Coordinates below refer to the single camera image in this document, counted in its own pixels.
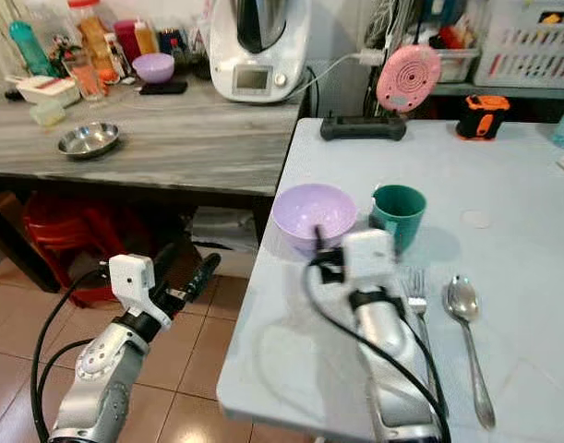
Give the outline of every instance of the red lid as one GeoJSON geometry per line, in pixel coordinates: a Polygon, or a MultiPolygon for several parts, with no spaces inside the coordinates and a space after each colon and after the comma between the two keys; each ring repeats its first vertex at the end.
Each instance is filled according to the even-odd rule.
{"type": "Polygon", "coordinates": [[[85,7],[97,5],[100,0],[68,0],[69,7],[85,7]]]}

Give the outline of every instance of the black wire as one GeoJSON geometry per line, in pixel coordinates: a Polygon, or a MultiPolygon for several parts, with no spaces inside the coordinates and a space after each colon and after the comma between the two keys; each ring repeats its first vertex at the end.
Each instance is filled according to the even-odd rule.
{"type": "Polygon", "coordinates": [[[50,370],[52,369],[55,361],[60,358],[63,353],[66,353],[71,349],[78,348],[83,344],[89,344],[92,341],[93,339],[74,341],[70,344],[67,344],[64,348],[60,349],[57,353],[52,355],[50,361],[43,368],[42,374],[40,375],[40,382],[38,383],[38,402],[40,403],[40,408],[42,408],[43,388],[45,387],[45,380],[48,378],[48,374],[50,373],[50,370]]]}
{"type": "Polygon", "coordinates": [[[404,375],[404,377],[407,380],[409,380],[417,389],[419,389],[421,394],[426,398],[427,402],[431,405],[431,407],[433,408],[433,410],[435,411],[435,413],[438,417],[439,427],[440,427],[440,430],[441,430],[441,436],[442,436],[443,443],[451,443],[450,429],[448,427],[448,421],[446,420],[446,416],[443,413],[441,406],[438,404],[436,399],[433,398],[433,395],[431,394],[431,392],[429,392],[429,390],[427,390],[427,388],[423,385],[423,383],[421,383],[417,379],[417,377],[415,377],[406,367],[404,367],[397,360],[395,360],[392,357],[392,355],[390,355],[389,353],[386,353],[385,351],[382,351],[376,344],[369,341],[365,337],[362,337],[358,333],[353,332],[350,328],[343,325],[339,320],[336,320],[335,318],[331,317],[329,314],[327,314],[324,311],[322,306],[318,303],[317,299],[312,294],[312,291],[310,289],[310,281],[308,279],[308,275],[309,275],[308,271],[311,268],[315,267],[317,264],[318,264],[317,260],[313,259],[312,261],[310,261],[310,263],[308,263],[308,265],[304,269],[304,272],[302,273],[302,284],[303,284],[304,290],[306,292],[306,296],[308,297],[308,300],[309,300],[310,304],[312,305],[312,307],[323,318],[325,318],[327,321],[329,321],[329,323],[332,324],[334,327],[341,330],[343,333],[349,335],[353,339],[359,341],[360,343],[364,344],[373,353],[375,353],[377,356],[379,356],[380,358],[386,360],[391,365],[393,365],[401,374],[404,375]]]}
{"type": "Polygon", "coordinates": [[[42,404],[38,398],[38,363],[40,362],[40,354],[42,353],[43,339],[45,339],[45,334],[50,328],[50,324],[54,317],[58,314],[58,311],[62,308],[63,304],[66,303],[68,297],[74,292],[75,288],[81,284],[84,280],[92,275],[99,274],[99,271],[91,270],[86,274],[83,274],[78,279],[74,280],[70,287],[66,290],[66,293],[62,296],[58,304],[55,306],[54,310],[46,318],[45,323],[43,323],[42,330],[40,331],[40,336],[35,345],[35,351],[33,352],[33,361],[31,363],[31,377],[30,377],[30,396],[31,396],[31,413],[33,414],[33,423],[35,424],[35,429],[37,430],[38,437],[41,442],[46,442],[50,434],[48,429],[45,427],[45,421],[43,420],[42,404]]]}
{"type": "Polygon", "coordinates": [[[315,117],[318,117],[318,104],[320,103],[320,89],[318,88],[318,78],[315,75],[315,71],[312,70],[312,67],[307,66],[306,69],[308,70],[312,78],[315,80],[315,87],[317,89],[317,106],[315,107],[315,117]]]}
{"type": "Polygon", "coordinates": [[[423,23],[423,16],[426,13],[426,0],[421,0],[421,11],[419,11],[419,18],[417,19],[417,29],[414,32],[413,44],[419,44],[419,34],[421,33],[421,24],[423,23]]]}
{"type": "Polygon", "coordinates": [[[431,352],[427,349],[426,344],[423,343],[423,340],[421,340],[421,338],[416,334],[413,328],[411,328],[409,322],[404,320],[404,324],[407,325],[407,328],[409,328],[413,333],[414,340],[416,341],[419,348],[421,348],[421,351],[423,352],[423,355],[426,358],[427,364],[429,365],[429,370],[433,374],[433,379],[436,382],[436,394],[438,395],[439,406],[441,407],[442,411],[445,414],[448,406],[446,404],[446,398],[444,397],[444,391],[441,388],[441,382],[439,381],[439,376],[438,376],[438,369],[436,368],[436,363],[433,360],[433,355],[431,355],[431,352]]]}

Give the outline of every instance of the white cable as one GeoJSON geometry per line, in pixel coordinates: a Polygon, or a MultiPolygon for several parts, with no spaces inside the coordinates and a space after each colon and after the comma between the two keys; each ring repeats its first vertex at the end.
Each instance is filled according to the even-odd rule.
{"type": "Polygon", "coordinates": [[[347,60],[348,58],[359,58],[360,54],[359,53],[353,53],[353,54],[346,54],[343,57],[338,58],[337,60],[335,60],[327,69],[325,69],[324,71],[322,71],[320,74],[318,74],[316,77],[314,77],[312,80],[310,80],[309,82],[307,82],[302,88],[298,88],[297,90],[295,90],[294,92],[292,92],[290,95],[288,95],[286,97],[286,99],[290,99],[292,98],[294,95],[299,94],[300,92],[306,90],[310,85],[312,85],[313,83],[315,83],[316,81],[318,81],[319,79],[325,77],[327,74],[329,74],[329,72],[335,67],[337,66],[339,63],[344,62],[345,60],[347,60]]]}

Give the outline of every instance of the orange device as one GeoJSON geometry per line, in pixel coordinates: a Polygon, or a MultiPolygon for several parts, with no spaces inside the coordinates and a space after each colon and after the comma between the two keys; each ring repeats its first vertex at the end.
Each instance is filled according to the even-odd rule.
{"type": "Polygon", "coordinates": [[[466,140],[490,140],[495,138],[510,103],[498,95],[469,95],[462,120],[456,125],[456,133],[466,140]]]}

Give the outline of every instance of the jar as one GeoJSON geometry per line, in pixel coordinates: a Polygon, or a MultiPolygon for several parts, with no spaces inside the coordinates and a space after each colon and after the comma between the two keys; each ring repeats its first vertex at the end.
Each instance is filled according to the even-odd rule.
{"type": "Polygon", "coordinates": [[[134,33],[136,34],[138,48],[140,48],[142,55],[158,52],[154,32],[152,32],[152,29],[145,21],[136,20],[136,23],[134,23],[134,33]]]}
{"type": "Polygon", "coordinates": [[[99,5],[100,0],[68,0],[70,16],[82,35],[82,46],[89,54],[93,66],[100,72],[114,72],[104,38],[109,30],[100,19],[99,5]]]}

